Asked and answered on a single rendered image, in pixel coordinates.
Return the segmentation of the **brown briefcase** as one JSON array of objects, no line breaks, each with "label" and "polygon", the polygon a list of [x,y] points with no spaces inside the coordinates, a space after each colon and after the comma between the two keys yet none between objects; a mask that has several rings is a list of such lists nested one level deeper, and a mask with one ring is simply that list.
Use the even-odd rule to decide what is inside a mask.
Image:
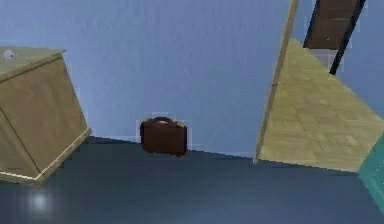
[{"label": "brown briefcase", "polygon": [[140,138],[142,148],[148,153],[181,157],[187,152],[187,126],[168,117],[143,120]]}]

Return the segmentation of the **light wooden cabinet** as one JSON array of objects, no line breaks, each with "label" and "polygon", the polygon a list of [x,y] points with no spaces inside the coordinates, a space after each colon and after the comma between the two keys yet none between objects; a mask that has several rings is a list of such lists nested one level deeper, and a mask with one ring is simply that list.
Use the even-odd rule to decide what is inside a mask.
[{"label": "light wooden cabinet", "polygon": [[0,180],[40,184],[90,136],[63,54],[0,46]]}]

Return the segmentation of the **dark brown wooden door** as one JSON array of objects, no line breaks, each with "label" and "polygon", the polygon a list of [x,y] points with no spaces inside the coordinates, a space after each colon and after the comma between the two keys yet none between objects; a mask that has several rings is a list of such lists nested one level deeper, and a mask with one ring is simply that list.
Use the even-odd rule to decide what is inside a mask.
[{"label": "dark brown wooden door", "polygon": [[303,47],[333,50],[329,73],[335,75],[366,0],[316,0]]}]

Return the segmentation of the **teal green cloth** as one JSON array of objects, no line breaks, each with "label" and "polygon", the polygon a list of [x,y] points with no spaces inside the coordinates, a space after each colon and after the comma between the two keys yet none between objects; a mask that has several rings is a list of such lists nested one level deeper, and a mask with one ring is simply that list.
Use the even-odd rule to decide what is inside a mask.
[{"label": "teal green cloth", "polygon": [[358,175],[384,215],[384,133],[364,159]]}]

